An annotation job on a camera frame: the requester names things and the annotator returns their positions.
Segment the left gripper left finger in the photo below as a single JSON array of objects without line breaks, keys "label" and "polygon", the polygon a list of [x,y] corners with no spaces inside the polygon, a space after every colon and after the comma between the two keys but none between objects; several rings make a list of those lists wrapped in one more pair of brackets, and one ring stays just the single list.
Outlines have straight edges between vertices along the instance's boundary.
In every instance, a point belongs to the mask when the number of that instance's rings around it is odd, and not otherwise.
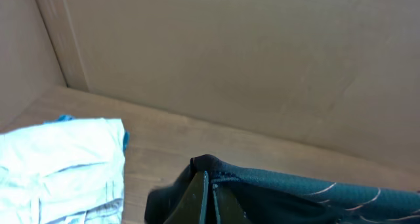
[{"label": "left gripper left finger", "polygon": [[164,224],[205,224],[208,194],[209,175],[197,172]]}]

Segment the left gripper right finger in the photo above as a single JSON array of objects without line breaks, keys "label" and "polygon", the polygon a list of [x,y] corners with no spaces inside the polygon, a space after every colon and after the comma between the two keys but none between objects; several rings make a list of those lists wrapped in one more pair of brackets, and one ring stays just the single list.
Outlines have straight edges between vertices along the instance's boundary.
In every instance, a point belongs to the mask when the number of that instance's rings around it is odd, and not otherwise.
[{"label": "left gripper right finger", "polygon": [[226,186],[213,184],[217,224],[251,224],[234,193]]}]

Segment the black orange patterned jersey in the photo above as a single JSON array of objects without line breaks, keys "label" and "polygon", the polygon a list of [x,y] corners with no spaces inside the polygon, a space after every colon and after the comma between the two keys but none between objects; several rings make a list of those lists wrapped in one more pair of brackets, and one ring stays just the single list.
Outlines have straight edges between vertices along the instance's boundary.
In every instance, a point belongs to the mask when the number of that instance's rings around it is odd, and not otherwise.
[{"label": "black orange patterned jersey", "polygon": [[217,223],[213,184],[228,187],[251,223],[419,224],[419,194],[241,168],[213,155],[192,158],[168,187],[152,190],[146,223],[164,223],[197,172],[209,175],[205,223]]}]

